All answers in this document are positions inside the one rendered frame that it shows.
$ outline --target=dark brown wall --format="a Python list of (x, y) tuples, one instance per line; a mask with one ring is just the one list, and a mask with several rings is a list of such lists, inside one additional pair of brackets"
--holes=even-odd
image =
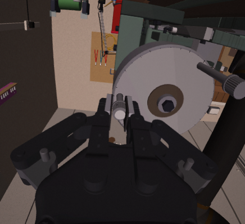
[[(26, 0), (0, 0), (0, 23), (28, 19)], [(50, 0), (28, 0), (40, 28), (0, 32), (0, 88), (16, 82), (17, 94), (0, 106), (0, 200), (16, 174), (11, 151), (45, 128), (58, 108)]]

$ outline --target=tiled floor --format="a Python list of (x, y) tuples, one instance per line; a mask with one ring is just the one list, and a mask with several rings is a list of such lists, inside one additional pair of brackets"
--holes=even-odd
[[(70, 109), (57, 109), (44, 130), (57, 124), (61, 120), (67, 118), (73, 113), (83, 112), (87, 116), (92, 116), (95, 112), (79, 111)], [(182, 136), (187, 139), (195, 147), (203, 150), (212, 131), (214, 130), (216, 122), (200, 121), (193, 128), (191, 128)], [(111, 130), (109, 137), (114, 137), (116, 142), (122, 144), (126, 143), (126, 133), (119, 123), (112, 118)], [(62, 166), (68, 160), (73, 158), (78, 152), (82, 151), (88, 146), (88, 140), (67, 157), (58, 166)], [(245, 158), (245, 148), (242, 151), (242, 156)], [(244, 191), (245, 177), (241, 171), (238, 170), (235, 164), (232, 171), (228, 175), (222, 188), (211, 204), (211, 208), (220, 213), (230, 224), (245, 223), (245, 191)], [(14, 177), (3, 199), (0, 202), (0, 223), (5, 224), (34, 224), (36, 218), (35, 208), (35, 190), (32, 186), (26, 186), (20, 180), (18, 174)]]

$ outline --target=red box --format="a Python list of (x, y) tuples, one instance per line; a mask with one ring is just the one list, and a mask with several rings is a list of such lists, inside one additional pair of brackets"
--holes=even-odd
[(114, 34), (118, 34), (118, 32), (116, 31), (116, 26), (119, 25), (120, 23), (122, 1), (123, 0), (116, 0), (116, 3), (119, 3), (119, 4), (114, 6), (112, 30), (111, 30), (111, 33), (114, 33)]

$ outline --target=large gray disc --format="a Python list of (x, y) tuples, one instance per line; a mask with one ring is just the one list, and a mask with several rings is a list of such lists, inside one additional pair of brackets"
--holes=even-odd
[[(162, 120), (182, 134), (203, 118), (214, 96), (214, 79), (197, 69), (199, 62), (208, 65), (196, 51), (175, 43), (153, 42), (140, 46), (127, 55), (116, 71), (113, 102), (118, 93), (124, 98), (131, 96), (138, 103), (145, 121)], [(179, 90), (177, 96), (183, 94), (182, 103), (176, 98), (181, 107), (168, 117), (154, 115), (149, 108), (149, 99), (154, 92), (156, 98), (157, 91), (164, 95), (167, 84), (168, 90), (169, 87)]]

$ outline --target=green motor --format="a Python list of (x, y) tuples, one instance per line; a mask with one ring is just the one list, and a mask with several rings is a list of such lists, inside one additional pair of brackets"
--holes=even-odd
[(81, 10), (81, 2), (74, 2), (74, 0), (58, 0), (58, 6), (61, 10)]

